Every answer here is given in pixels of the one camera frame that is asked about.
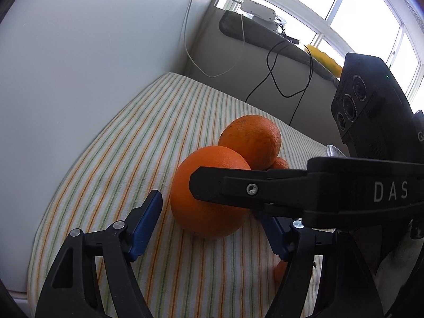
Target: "screw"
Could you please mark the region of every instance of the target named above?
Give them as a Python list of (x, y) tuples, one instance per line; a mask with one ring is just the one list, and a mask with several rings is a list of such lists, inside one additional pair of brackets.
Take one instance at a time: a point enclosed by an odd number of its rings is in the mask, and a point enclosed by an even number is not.
[(74, 228), (71, 232), (69, 232), (69, 235), (71, 237), (77, 237), (81, 234), (81, 230), (79, 228)]
[(115, 229), (121, 229), (121, 228), (124, 228), (124, 226), (125, 226), (125, 222), (123, 221), (117, 221), (113, 224), (113, 228)]
[(258, 185), (251, 183), (247, 185), (246, 191), (249, 195), (256, 195), (258, 192)]
[(305, 226), (303, 226), (303, 224), (300, 220), (294, 220), (293, 226), (295, 226), (296, 228), (304, 228), (305, 227)]

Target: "power cord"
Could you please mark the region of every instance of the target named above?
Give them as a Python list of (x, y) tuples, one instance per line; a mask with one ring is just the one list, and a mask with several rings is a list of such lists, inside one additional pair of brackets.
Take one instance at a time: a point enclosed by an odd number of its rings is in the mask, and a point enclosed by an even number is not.
[(312, 61), (312, 55), (311, 55), (311, 52), (309, 51), (309, 49), (308, 48), (306, 48), (306, 46), (305, 46), (305, 49), (308, 51), (308, 53), (309, 53), (309, 57), (310, 57), (310, 60), (309, 60), (309, 77), (308, 77), (308, 82), (307, 82), (307, 84), (306, 84), (306, 86), (305, 86), (305, 88), (304, 89), (302, 89), (302, 90), (300, 90), (300, 91), (297, 91), (297, 92), (295, 92), (295, 93), (293, 93), (293, 94), (291, 94), (291, 95), (288, 95), (288, 96), (286, 96), (283, 92), (281, 92), (281, 90), (280, 90), (280, 88), (279, 88), (279, 86), (278, 86), (278, 84), (277, 84), (277, 82), (276, 82), (276, 80), (275, 80), (275, 77), (274, 77), (274, 74), (273, 74), (273, 69), (274, 69), (274, 67), (275, 67), (275, 64), (276, 64), (276, 62), (277, 62), (277, 57), (278, 57), (278, 55), (280, 54), (280, 52), (282, 51), (282, 50), (284, 50), (287, 46), (289, 46), (290, 45), (290, 42), (288, 42), (288, 44), (284, 47), (284, 48), (282, 48), (282, 49), (280, 49), (277, 53), (276, 53), (276, 56), (275, 56), (275, 58), (274, 58), (274, 63), (273, 63), (273, 65), (272, 65), (272, 67), (270, 67), (270, 65), (269, 65), (269, 55), (271, 54), (271, 52), (277, 47), (277, 46), (279, 46), (280, 44), (282, 44), (282, 43), (284, 43), (284, 42), (286, 42), (287, 41), (287, 39), (284, 39), (284, 40), (282, 40), (282, 41), (280, 41), (280, 42), (278, 42), (277, 44), (275, 44), (269, 51), (268, 51), (268, 54), (267, 54), (267, 56), (266, 56), (266, 65), (267, 65), (267, 68), (268, 68), (268, 74), (267, 74), (267, 76), (265, 76), (265, 78), (249, 93), (249, 95), (246, 97), (246, 99), (245, 99), (245, 103), (247, 103), (247, 100), (249, 99), (249, 97), (253, 94), (253, 92), (255, 92), (265, 81), (266, 81), (266, 79), (268, 79), (268, 77), (271, 75), (271, 77), (272, 77), (272, 80), (274, 81), (274, 85), (275, 85), (275, 87), (277, 88), (277, 90), (278, 90), (278, 92), (284, 97), (284, 98), (291, 98), (291, 97), (293, 97), (293, 96), (295, 96), (295, 95), (297, 95), (297, 94), (299, 94), (299, 93), (302, 93), (302, 95), (301, 95), (301, 97), (300, 97), (300, 99), (299, 99), (299, 101), (298, 101), (298, 103), (297, 103), (297, 106), (296, 106), (296, 109), (294, 110), (294, 112), (293, 112), (293, 115), (292, 115), (292, 117), (291, 117), (291, 119), (290, 119), (290, 122), (289, 122), (289, 125), (291, 125), (291, 122), (293, 121), (293, 117), (294, 117), (294, 115), (295, 115), (295, 113), (296, 113), (296, 111), (297, 111), (297, 109), (298, 109), (298, 107), (299, 107), (299, 105), (300, 105), (300, 101), (302, 100), (302, 98), (303, 98), (303, 96), (304, 96), (304, 94), (305, 94), (305, 91), (307, 90), (307, 88), (309, 87), (309, 84), (310, 84), (310, 82), (311, 82), (311, 79), (312, 79), (312, 75), (313, 75), (313, 72), (314, 72), (314, 65), (313, 65), (313, 61)]
[(244, 36), (243, 15), (242, 14), (240, 15), (240, 17), (241, 17), (241, 32), (243, 34), (243, 47), (242, 47), (240, 56), (238, 57), (238, 59), (236, 59), (236, 61), (233, 64), (233, 66), (230, 69), (226, 70), (225, 72), (220, 73), (220, 74), (217, 74), (217, 75), (208, 75), (202, 69), (200, 69), (200, 67), (196, 64), (196, 62), (194, 62), (194, 60), (192, 59), (192, 57), (190, 56), (190, 54), (188, 53), (188, 50), (187, 50), (187, 44), (186, 44), (187, 21), (188, 21), (188, 15), (190, 13), (190, 8), (191, 8), (192, 2), (193, 2), (193, 0), (190, 0), (190, 2), (188, 4), (188, 7), (187, 7), (187, 11), (186, 11), (185, 17), (184, 17), (185, 18), (184, 35), (183, 35), (183, 37), (184, 37), (184, 48), (185, 48), (185, 51), (187, 53), (188, 58), (192, 61), (192, 63), (196, 66), (196, 68), (198, 70), (200, 70), (203, 74), (205, 74), (207, 77), (214, 78), (214, 77), (221, 76), (221, 75), (223, 75), (225, 73), (228, 73), (231, 69), (233, 69), (236, 66), (236, 64), (238, 63), (238, 61), (240, 60), (240, 58), (242, 57), (243, 52), (244, 52), (244, 44), (245, 44), (245, 39), (244, 38), (245, 38), (245, 36)]

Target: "small orange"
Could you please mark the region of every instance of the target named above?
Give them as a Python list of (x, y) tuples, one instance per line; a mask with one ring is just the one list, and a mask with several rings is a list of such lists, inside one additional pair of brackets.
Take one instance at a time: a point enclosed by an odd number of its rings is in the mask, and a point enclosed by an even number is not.
[(222, 146), (200, 148), (191, 153), (175, 172), (170, 205), (183, 229), (205, 239), (218, 239), (235, 232), (245, 222), (249, 209), (197, 200), (189, 190), (191, 174), (200, 166), (250, 170), (237, 152)]
[(281, 134), (268, 118), (246, 115), (225, 128), (218, 144), (239, 153), (252, 170), (265, 170), (272, 165), (280, 151)]
[(287, 264), (288, 264), (287, 262), (280, 261), (274, 268), (274, 281), (276, 285), (278, 286), (283, 280), (283, 276), (286, 272)]
[(272, 165), (268, 168), (269, 169), (287, 169), (289, 168), (289, 165), (285, 159), (277, 156), (277, 159), (272, 163)]

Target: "striped tablecloth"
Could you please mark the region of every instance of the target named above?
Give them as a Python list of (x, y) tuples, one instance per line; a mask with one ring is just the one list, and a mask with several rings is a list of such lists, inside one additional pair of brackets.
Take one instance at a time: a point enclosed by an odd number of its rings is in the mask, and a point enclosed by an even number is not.
[[(75, 162), (50, 203), (35, 238), (28, 271), (33, 312), (47, 272), (66, 235), (97, 231), (124, 219), (152, 189), (164, 209), (143, 257), (133, 263), (155, 318), (261, 318), (275, 295), (278, 262), (260, 224), (250, 218), (234, 234), (205, 241), (175, 224), (168, 204), (177, 165), (196, 149), (217, 144), (221, 132), (246, 114), (262, 115), (281, 131), (280, 155), (290, 167), (325, 155), (325, 146), (276, 118), (182, 75), (168, 73), (143, 89)], [(105, 312), (116, 316), (103, 261), (97, 273)], [(320, 267), (304, 312), (310, 314)]]

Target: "gray wall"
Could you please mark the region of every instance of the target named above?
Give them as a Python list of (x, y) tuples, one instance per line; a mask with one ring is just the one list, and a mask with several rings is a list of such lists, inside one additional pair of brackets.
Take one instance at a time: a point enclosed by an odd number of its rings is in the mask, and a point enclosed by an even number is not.
[[(194, 0), (189, 46), (211, 0)], [(0, 24), (0, 277), (26, 291), (37, 227), (73, 162), (140, 90), (181, 72), (189, 0), (16, 0)]]
[[(241, 41), (223, 35), (218, 28), (223, 13), (223, 10), (215, 8), (205, 27), (202, 26), (204, 30), (193, 46), (192, 57), (210, 76), (228, 70), (242, 53), (240, 61), (231, 71), (216, 78), (205, 76), (191, 62), (187, 63), (184, 73), (244, 101), (249, 92), (268, 74), (268, 51), (248, 43), (243, 48)], [(279, 56), (273, 73), (281, 91), (290, 95), (306, 86), (309, 66)], [(333, 144), (348, 154), (330, 111), (335, 91), (336, 87), (332, 82), (314, 73), (291, 126), (322, 144)], [(299, 99), (300, 94), (287, 99), (282, 97), (270, 76), (250, 96), (248, 103), (288, 124)]]

